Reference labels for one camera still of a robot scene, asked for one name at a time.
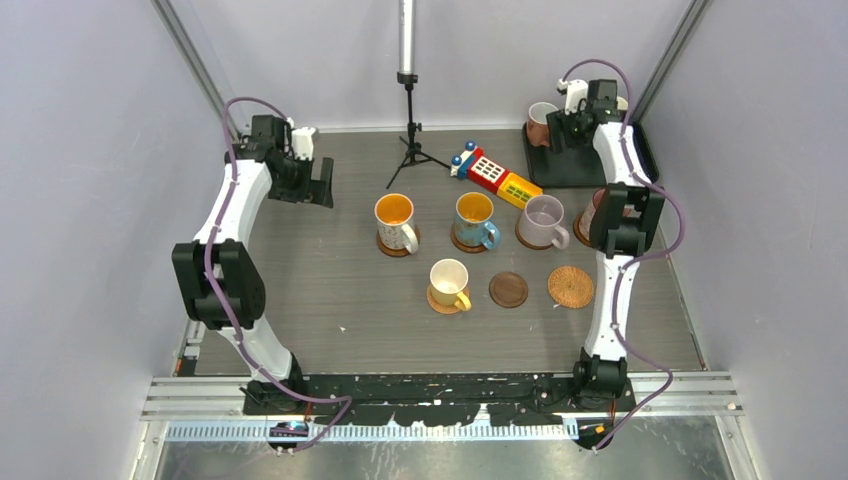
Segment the pink mug white inside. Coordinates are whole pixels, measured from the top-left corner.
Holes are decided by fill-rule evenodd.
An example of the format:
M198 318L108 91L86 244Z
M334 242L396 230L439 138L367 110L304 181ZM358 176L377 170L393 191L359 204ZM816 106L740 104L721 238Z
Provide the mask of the pink mug white inside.
M559 108L549 102L536 102L529 107L525 133L531 146L550 146L551 134L547 116L558 111Z

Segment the patterned mug orange inside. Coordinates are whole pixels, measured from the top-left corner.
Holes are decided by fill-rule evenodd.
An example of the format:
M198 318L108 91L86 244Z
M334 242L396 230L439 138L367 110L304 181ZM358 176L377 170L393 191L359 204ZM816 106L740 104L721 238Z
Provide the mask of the patterned mug orange inside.
M374 215L379 225L416 226L414 221L414 204L412 200L400 193L389 193L382 196L374 206Z

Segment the ridged wooden coaster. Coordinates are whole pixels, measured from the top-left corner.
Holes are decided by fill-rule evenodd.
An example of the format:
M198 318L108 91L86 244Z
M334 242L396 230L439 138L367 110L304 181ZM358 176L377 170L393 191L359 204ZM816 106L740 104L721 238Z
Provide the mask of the ridged wooden coaster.
M468 245L465 245L462 242L460 242L457 235L456 235L456 231L455 231L454 227L452 227L451 230L450 230L450 238L451 238L452 244L458 250L465 252L465 253L478 254L478 253L482 253L482 252L485 252L485 251L488 250L488 248L483 244L476 245L476 246L468 246Z
M591 246L590 240L588 239L588 237L587 237L587 236L583 233L583 231L581 230L581 221L582 221L582 217L583 217L583 214L582 214L582 213L579 213L579 214L575 217L575 219L574 219L574 221L573 221L573 225L572 225L573 232L574 232L575 237L577 238L577 240L578 240L580 243L582 243L583 245L585 245L585 246L587 246L587 247L590 247L590 246Z
M379 225L377 246L382 253L390 257L405 257L416 254L420 249L420 230L411 224Z
M518 239L520 244L523 245L524 247L528 248L528 249L535 250L535 251L543 251L543 250L548 250L553 246L552 244L535 245L535 244L527 242L524 239L524 237L521 235L520 226L518 224L516 224L514 230L515 230L516 238Z

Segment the grey mug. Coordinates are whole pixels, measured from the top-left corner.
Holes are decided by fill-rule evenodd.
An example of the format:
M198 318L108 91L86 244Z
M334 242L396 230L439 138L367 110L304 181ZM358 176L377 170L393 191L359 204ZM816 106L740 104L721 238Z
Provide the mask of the grey mug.
M565 208L555 197L547 194L531 198L517 224L524 239L535 245L552 244L564 250L571 236L564 227Z

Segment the blue mug orange inside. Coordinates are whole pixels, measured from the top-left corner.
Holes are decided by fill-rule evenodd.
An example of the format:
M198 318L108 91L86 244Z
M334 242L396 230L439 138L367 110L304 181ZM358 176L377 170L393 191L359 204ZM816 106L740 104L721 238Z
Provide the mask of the blue mug orange inside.
M452 227L460 242L468 246L483 244L488 250L501 243L501 233L493 223L494 204L485 194L468 192L461 195L455 205Z

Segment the yellow mug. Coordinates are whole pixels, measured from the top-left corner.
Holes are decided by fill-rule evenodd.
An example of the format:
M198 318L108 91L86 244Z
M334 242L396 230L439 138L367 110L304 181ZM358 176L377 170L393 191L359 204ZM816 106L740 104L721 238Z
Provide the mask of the yellow mug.
M469 274L466 266L456 259L437 261L429 273L429 286L447 294L456 294L468 287Z

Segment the woven coaster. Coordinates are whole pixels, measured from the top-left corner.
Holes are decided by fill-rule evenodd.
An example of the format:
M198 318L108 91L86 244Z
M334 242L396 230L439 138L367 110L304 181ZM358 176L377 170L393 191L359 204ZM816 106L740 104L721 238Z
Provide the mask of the woven coaster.
M559 305L579 309L589 305L594 296L594 284L587 272L575 266L561 266L548 277L550 297Z
M430 285L427 289L427 302L437 313L453 315L470 309L470 290L465 287L456 294L447 294Z

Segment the dark wooden coaster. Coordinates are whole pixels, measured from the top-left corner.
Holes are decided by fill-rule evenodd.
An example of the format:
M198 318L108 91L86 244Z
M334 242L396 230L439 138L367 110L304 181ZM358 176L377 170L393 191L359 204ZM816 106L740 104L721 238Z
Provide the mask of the dark wooden coaster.
M499 272L489 283L489 296L503 308L521 306L528 298L529 287L526 280L515 272Z

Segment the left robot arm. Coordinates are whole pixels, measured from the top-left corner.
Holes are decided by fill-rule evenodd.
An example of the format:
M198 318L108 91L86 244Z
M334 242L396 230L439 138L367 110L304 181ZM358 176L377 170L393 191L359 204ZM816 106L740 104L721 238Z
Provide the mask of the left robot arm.
M333 159L323 158L313 174L317 132L279 116L254 116L250 133L224 156L223 183L203 226L171 253L188 317L233 346L284 414L305 405L307 389L296 357L266 319L266 287L248 245L265 199L332 207Z

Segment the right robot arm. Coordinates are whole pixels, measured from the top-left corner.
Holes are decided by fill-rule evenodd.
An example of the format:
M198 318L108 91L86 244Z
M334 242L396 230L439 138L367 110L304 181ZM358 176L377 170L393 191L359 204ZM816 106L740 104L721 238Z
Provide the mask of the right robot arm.
M574 404L591 411L619 399L627 387L623 341L631 292L664 199L651 190L639 162L617 82L559 80L557 90L564 106L547 117L553 150L592 148L606 180L588 234L598 271L593 318L570 385Z

